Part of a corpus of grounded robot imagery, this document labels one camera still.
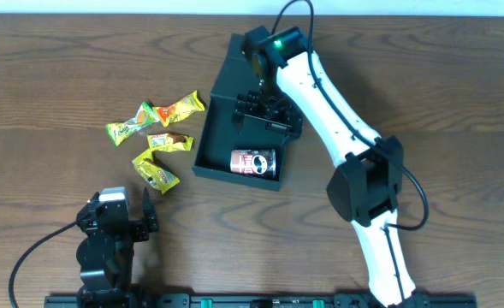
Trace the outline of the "black gift box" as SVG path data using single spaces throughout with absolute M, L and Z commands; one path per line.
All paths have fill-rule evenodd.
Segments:
M 299 137 L 285 137 L 265 129 L 260 120 L 246 118 L 241 133 L 233 125 L 233 112 L 239 94 L 259 92 L 259 79 L 242 54 L 242 34 L 232 34 L 228 52 L 216 82 L 210 91 L 210 103 L 198 153 L 193 166 L 196 176 L 249 187 L 277 191 L 282 183 L 287 144 Z M 233 150 L 276 150 L 274 178 L 233 173 L 230 157 Z

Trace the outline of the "red Pringles can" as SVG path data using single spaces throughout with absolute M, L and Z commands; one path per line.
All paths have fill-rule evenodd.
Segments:
M 274 178 L 276 175 L 276 150 L 233 150 L 230 157 L 233 173 Z

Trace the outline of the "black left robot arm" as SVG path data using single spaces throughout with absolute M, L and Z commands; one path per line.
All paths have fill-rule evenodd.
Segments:
M 83 287 L 76 305 L 83 308 L 154 307 L 154 298 L 132 283 L 133 246 L 148 241 L 159 230 L 150 194 L 143 191 L 143 216 L 129 218 L 125 187 L 105 188 L 95 193 L 77 214 L 77 226 L 86 234 L 76 258 Z

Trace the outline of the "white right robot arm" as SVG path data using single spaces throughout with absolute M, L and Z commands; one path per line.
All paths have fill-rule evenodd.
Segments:
M 241 52 L 259 78 L 261 98 L 288 99 L 320 136 L 335 166 L 329 202 L 353 225 L 366 261 L 369 289 L 385 307 L 408 303 L 416 290 L 395 224 L 403 149 L 351 108 L 329 79 L 311 41 L 298 27 L 246 33 Z

